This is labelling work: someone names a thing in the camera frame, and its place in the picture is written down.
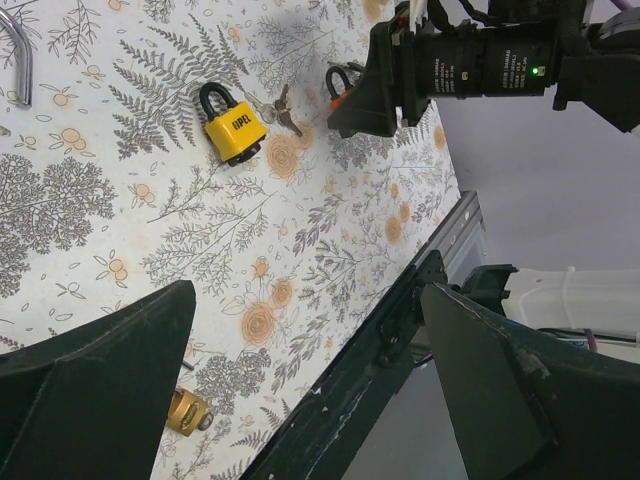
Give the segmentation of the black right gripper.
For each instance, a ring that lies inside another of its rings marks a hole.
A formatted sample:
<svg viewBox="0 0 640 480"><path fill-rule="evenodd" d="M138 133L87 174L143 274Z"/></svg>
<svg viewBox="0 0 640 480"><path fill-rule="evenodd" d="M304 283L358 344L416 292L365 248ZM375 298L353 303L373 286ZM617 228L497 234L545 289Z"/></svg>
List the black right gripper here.
<svg viewBox="0 0 640 480"><path fill-rule="evenodd" d="M566 42L582 42L582 1L491 1L449 21L439 1L397 5L392 21L376 24L364 72L327 126L342 138L362 133L392 137L402 122L415 125L436 98L541 96L559 81Z"/></svg>

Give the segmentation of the small brass padlock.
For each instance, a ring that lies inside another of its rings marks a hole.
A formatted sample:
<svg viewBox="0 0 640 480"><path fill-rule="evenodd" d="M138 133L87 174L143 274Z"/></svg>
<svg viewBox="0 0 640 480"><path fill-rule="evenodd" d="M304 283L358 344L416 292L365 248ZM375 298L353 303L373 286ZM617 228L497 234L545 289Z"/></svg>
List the small brass padlock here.
<svg viewBox="0 0 640 480"><path fill-rule="evenodd" d="M197 394L177 385L171 399L166 426L185 437L206 431L213 423L208 403Z"/></svg>

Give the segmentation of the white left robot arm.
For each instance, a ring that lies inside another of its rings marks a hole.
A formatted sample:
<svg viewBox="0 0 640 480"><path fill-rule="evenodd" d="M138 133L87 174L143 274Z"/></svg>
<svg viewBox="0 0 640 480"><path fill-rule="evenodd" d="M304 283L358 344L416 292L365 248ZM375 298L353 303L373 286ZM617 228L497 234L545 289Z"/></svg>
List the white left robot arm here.
<svg viewBox="0 0 640 480"><path fill-rule="evenodd" d="M196 307L178 281L1 358L5 479L146 479ZM460 287L409 268L249 465L249 479L331 479L364 440L408 342L428 332L472 479L635 479L639 366L562 329L635 331L635 271L476 269Z"/></svg>

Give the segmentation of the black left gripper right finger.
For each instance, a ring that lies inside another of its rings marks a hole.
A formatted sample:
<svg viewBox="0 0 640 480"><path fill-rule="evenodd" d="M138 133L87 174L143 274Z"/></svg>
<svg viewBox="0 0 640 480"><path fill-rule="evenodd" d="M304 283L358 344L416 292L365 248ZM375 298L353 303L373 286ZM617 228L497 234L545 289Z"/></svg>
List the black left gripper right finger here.
<svg viewBox="0 0 640 480"><path fill-rule="evenodd" d="M422 311L471 479L636 479L639 367L530 329L444 285Z"/></svg>

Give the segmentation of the yellow padlock keys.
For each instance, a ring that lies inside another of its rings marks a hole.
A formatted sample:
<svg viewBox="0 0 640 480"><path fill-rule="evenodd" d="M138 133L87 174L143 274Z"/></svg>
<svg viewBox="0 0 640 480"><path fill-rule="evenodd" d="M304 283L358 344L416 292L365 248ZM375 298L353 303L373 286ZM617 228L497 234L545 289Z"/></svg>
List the yellow padlock keys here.
<svg viewBox="0 0 640 480"><path fill-rule="evenodd" d="M267 124L278 123L280 126L289 129L297 137L302 137L302 130L294 123L290 108L287 106L287 94L289 92L289 85L285 84L281 90L278 98L273 102L262 102L258 97L245 91L245 99L254 107L254 110L258 113L260 118Z"/></svg>

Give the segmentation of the orange padlock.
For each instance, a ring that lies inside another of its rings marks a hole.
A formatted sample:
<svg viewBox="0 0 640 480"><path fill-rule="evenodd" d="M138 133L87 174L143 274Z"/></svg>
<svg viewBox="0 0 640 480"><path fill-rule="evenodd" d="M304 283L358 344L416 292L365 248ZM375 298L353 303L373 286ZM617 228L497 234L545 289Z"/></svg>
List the orange padlock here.
<svg viewBox="0 0 640 480"><path fill-rule="evenodd" d="M362 71L353 62L331 65L325 74L325 84L330 96L329 108L335 111L353 88L352 79Z"/></svg>

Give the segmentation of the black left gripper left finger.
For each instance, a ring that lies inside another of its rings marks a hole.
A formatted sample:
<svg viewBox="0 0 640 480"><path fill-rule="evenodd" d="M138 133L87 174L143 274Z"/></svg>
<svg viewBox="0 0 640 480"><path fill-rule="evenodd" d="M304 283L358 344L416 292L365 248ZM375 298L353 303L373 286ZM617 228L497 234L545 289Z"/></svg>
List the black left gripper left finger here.
<svg viewBox="0 0 640 480"><path fill-rule="evenodd" d="M195 308L176 281L2 355L2 478L149 478Z"/></svg>

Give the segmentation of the yellow padlock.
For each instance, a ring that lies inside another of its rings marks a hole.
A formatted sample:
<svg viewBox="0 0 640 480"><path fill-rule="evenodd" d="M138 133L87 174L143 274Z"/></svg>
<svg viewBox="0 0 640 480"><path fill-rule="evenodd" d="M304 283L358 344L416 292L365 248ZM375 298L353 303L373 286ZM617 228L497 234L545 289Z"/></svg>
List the yellow padlock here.
<svg viewBox="0 0 640 480"><path fill-rule="evenodd" d="M261 150L267 128L247 102L237 102L227 88L217 82L203 84L199 100L207 118L204 130L222 162L236 166Z"/></svg>

